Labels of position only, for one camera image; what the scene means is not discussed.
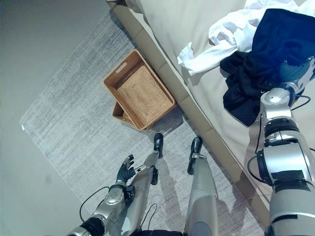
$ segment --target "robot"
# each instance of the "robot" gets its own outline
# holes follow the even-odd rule
[[[263,93],[260,99],[264,148],[257,152],[260,178],[272,186],[270,226],[265,236],[315,236],[315,159],[300,133],[291,107],[311,80],[314,58],[301,78],[293,78]],[[95,212],[67,236],[218,236],[217,191],[207,158],[200,154],[202,139],[191,144],[188,174],[193,175],[184,233],[142,230],[150,185],[158,182],[155,167],[162,158],[163,136],[156,134],[153,152],[143,165],[133,168],[133,156],[121,165],[112,185]],[[130,185],[127,181],[134,176]],[[120,222],[119,229],[113,230]]]

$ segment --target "black cable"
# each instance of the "black cable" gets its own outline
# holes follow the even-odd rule
[[[82,213],[81,213],[82,207],[84,206],[84,204],[85,204],[91,197],[93,197],[96,193],[98,193],[100,190],[103,190],[104,188],[108,188],[108,189],[109,189],[108,186],[105,186],[105,187],[100,188],[99,190],[97,190],[97,191],[95,191],[93,194],[91,194],[88,198],[86,198],[85,201],[81,204],[80,210],[79,210],[79,215],[80,215],[80,219],[82,220],[82,222],[85,222],[85,220],[82,218]]]
[[[248,162],[247,162],[247,169],[248,169],[250,175],[251,175],[254,179],[256,179],[256,180],[258,180],[258,181],[260,181],[260,182],[262,182],[262,183],[266,183],[266,182],[263,181],[262,179],[257,178],[257,177],[251,172],[251,162],[252,162],[255,158],[257,158],[257,156],[253,156],[251,159],[248,160]]]
[[[260,134],[261,134],[261,114],[260,114],[260,121],[259,121],[259,134],[258,134],[257,145],[256,145],[256,149],[255,149],[255,154],[257,154],[258,145],[259,145],[259,139],[260,139]]]
[[[145,217],[144,217],[144,219],[143,219],[143,221],[142,221],[142,223],[141,223],[141,225],[140,225],[141,228],[142,228],[142,225],[143,225],[144,221],[146,220],[146,218],[147,218],[147,216],[148,216],[148,214],[149,214],[151,208],[152,208],[154,205],[156,205],[156,209],[154,210],[154,212],[153,212],[153,214],[152,214],[152,216],[151,216],[151,218],[150,218],[150,220],[149,220],[149,224],[148,224],[148,230],[149,230],[151,220],[152,220],[152,218],[153,218],[153,216],[154,216],[154,214],[156,213],[157,208],[158,208],[158,205],[157,205],[156,203],[153,203],[153,204],[150,206],[148,212],[146,213],[146,215],[145,215]]]
[[[296,97],[304,97],[304,98],[307,98],[307,101],[306,101],[305,103],[303,103],[302,105],[297,106],[297,107],[295,107],[295,108],[291,109],[291,111],[294,111],[295,109],[298,109],[298,108],[300,108],[300,107],[303,107],[304,105],[308,104],[308,103],[311,101],[311,98],[310,98],[310,97],[308,97],[308,96],[304,96],[304,95],[296,95]]]

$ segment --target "gray floor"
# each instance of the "gray floor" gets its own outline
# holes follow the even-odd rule
[[[80,201],[19,119],[106,9],[104,0],[1,1],[1,236],[62,236],[80,222]]]

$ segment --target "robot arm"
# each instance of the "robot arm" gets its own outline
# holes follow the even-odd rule
[[[315,235],[315,160],[290,110],[308,72],[261,96],[265,142],[256,157],[260,177],[273,188],[266,236]]]
[[[118,171],[116,184],[110,187],[104,200],[89,219],[75,228],[68,236],[103,236],[108,232],[125,208],[126,199],[130,199],[134,195],[134,187],[126,186],[127,181],[136,174],[134,168],[130,168],[133,164],[132,159],[133,156],[130,155],[124,160]]]

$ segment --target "brown basket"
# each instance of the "brown basket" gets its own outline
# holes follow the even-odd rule
[[[108,76],[104,85],[117,103],[113,116],[143,130],[175,106],[175,99],[137,50]]]

